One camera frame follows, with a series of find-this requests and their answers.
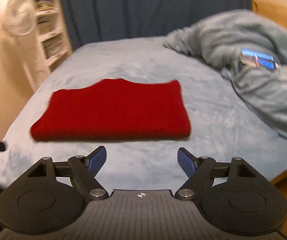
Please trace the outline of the red knit sweater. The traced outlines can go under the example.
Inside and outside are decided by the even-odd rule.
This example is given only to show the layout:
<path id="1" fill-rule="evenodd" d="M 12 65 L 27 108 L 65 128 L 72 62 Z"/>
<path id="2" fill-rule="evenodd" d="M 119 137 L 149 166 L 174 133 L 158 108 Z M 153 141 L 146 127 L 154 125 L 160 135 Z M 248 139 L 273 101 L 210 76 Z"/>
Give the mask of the red knit sweater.
<path id="1" fill-rule="evenodd" d="M 103 79 L 55 91 L 31 126 L 36 141 L 183 139 L 191 134 L 180 83 Z"/>

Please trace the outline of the white shelf unit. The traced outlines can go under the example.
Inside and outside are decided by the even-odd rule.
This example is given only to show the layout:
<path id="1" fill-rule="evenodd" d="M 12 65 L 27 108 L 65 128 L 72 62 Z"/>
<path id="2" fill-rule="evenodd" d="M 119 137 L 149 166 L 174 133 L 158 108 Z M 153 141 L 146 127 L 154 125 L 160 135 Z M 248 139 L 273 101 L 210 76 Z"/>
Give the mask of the white shelf unit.
<path id="1" fill-rule="evenodd" d="M 72 53 L 60 0 L 32 0 L 37 20 L 37 40 L 48 72 Z"/>

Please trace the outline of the white standing fan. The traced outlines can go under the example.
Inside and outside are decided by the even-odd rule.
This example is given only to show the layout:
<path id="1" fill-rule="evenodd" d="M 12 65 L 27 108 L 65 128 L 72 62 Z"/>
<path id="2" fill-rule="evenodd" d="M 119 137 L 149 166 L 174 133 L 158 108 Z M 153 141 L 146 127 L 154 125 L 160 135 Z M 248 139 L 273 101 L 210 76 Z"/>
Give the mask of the white standing fan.
<path id="1" fill-rule="evenodd" d="M 1 26 L 14 38 L 15 48 L 33 91 L 44 82 L 49 70 L 40 49 L 37 16 L 32 0 L 5 0 L 0 11 Z"/>

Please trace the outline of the light blue fleece bed cover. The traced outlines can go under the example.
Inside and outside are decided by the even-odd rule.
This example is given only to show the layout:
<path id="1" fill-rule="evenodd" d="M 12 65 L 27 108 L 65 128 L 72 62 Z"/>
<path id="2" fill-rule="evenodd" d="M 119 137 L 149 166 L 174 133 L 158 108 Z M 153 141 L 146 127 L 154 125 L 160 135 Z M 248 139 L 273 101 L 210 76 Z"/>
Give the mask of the light blue fleece bed cover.
<path id="1" fill-rule="evenodd" d="M 38 88 L 7 131 L 0 186 L 42 157 L 66 161 L 98 146 L 97 180 L 113 189 L 171 189 L 186 180 L 180 147 L 217 161 L 241 157 L 268 180 L 287 171 L 287 140 L 200 60 L 162 39 L 86 44 Z"/>

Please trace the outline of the dark blue curtain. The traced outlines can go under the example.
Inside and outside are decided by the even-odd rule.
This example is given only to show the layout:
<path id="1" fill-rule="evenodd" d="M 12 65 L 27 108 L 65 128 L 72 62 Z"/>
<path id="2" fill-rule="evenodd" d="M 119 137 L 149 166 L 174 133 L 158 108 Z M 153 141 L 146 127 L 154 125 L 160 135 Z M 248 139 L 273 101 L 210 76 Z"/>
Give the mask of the dark blue curtain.
<path id="1" fill-rule="evenodd" d="M 60 0 L 73 49 L 92 42 L 164 36 L 202 18 L 251 9 L 252 0 Z"/>

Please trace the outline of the grey-blue crumpled blanket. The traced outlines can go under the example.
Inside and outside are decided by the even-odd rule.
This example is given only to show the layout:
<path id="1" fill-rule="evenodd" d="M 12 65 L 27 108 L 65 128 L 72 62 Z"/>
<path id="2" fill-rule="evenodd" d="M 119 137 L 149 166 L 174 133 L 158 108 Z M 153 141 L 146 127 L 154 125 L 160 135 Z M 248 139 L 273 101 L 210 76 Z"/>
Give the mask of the grey-blue crumpled blanket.
<path id="1" fill-rule="evenodd" d="M 170 32 L 163 45 L 227 72 L 248 108 L 287 139 L 285 28 L 249 10 L 231 10 Z"/>

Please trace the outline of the smartphone with lit screen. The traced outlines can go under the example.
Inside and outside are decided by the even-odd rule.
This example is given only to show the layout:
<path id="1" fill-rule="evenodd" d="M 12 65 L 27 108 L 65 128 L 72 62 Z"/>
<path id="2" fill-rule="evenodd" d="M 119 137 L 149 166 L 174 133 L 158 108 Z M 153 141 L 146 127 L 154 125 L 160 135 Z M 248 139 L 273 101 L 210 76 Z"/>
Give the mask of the smartphone with lit screen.
<path id="1" fill-rule="evenodd" d="M 278 66 L 271 55 L 244 48 L 241 49 L 240 62 L 247 66 L 265 68 L 270 71 L 275 71 Z"/>

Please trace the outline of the wooden bed headboard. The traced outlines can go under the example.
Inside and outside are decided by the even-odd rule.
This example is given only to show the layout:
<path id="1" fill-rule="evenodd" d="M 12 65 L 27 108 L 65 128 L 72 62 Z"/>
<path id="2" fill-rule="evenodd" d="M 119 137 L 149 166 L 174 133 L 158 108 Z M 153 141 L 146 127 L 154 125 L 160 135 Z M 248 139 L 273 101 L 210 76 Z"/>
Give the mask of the wooden bed headboard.
<path id="1" fill-rule="evenodd" d="M 269 2 L 252 1 L 252 11 L 287 29 L 287 7 Z"/>

